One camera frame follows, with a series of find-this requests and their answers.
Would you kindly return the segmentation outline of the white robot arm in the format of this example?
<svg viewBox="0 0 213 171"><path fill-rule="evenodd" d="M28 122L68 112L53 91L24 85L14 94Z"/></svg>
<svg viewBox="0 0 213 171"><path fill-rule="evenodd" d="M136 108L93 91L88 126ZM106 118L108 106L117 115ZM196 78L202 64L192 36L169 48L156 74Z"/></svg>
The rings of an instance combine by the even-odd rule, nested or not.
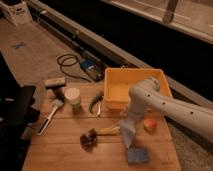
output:
<svg viewBox="0 0 213 171"><path fill-rule="evenodd" d="M160 83L154 77L132 85L125 110L127 118L137 122L148 109L154 109L213 143L213 109L164 96L159 89Z"/></svg>

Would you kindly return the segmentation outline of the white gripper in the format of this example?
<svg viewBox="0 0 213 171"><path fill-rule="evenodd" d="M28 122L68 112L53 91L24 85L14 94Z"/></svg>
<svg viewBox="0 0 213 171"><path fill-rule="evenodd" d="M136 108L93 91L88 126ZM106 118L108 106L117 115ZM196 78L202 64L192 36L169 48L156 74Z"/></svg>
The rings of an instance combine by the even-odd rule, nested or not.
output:
<svg viewBox="0 0 213 171"><path fill-rule="evenodd" d="M121 112L121 116L120 125L129 129L133 129L136 123L144 119L144 114L132 112L128 107Z"/></svg>

